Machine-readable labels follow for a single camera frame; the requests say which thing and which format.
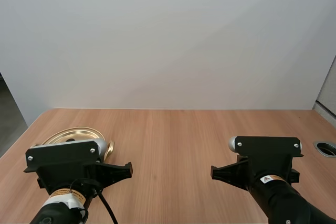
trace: yellow warning sticker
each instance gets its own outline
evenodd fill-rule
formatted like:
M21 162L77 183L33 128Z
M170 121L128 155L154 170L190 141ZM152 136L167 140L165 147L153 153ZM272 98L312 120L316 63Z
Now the yellow warning sticker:
M69 193L70 193L70 189L65 189L65 188L64 189L59 189L59 190L54 191L50 195L49 199L53 196L64 195L64 194L69 194ZM80 192L78 192L76 190L71 190L71 193L72 193L72 195L74 195L79 200L79 202L81 202L82 205L84 205L86 199Z
M261 182L263 182L264 184L272 181L272 180L282 180L282 181L285 181L283 178L277 176L277 175L267 175L267 176L264 176L262 177L261 179Z

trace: wood grain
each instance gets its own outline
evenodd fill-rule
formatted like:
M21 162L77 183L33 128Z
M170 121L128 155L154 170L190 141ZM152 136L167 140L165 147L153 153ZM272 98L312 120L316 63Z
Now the wood grain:
M336 142L336 129L315 111L54 109L42 114L0 159L0 223L29 223L48 195L25 174L25 152L63 129L92 127L115 141L108 163L133 164L133 177L103 192L120 223L266 223L249 193L211 180L211 165L235 162L235 135L295 136L303 158L294 187L336 218L336 158L314 141ZM88 223L112 223L95 198Z

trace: floor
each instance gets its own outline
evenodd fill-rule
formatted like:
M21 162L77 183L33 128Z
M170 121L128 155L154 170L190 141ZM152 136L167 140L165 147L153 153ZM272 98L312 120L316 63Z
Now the floor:
M4 80L0 80L0 157L25 132L27 124Z

